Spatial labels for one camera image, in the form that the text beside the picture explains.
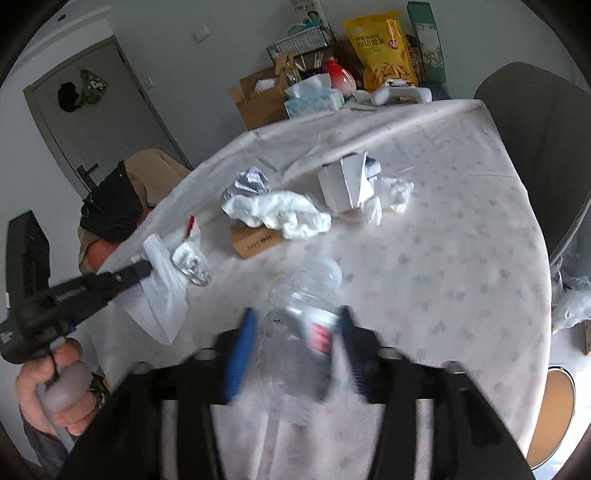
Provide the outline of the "person's left hand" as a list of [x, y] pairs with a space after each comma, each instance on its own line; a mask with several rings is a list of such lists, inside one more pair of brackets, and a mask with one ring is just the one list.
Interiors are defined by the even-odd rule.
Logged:
[[28, 437], [51, 441], [58, 431], [81, 436], [109, 399], [81, 362], [81, 344], [68, 339], [50, 355], [25, 362], [15, 380], [15, 392]]

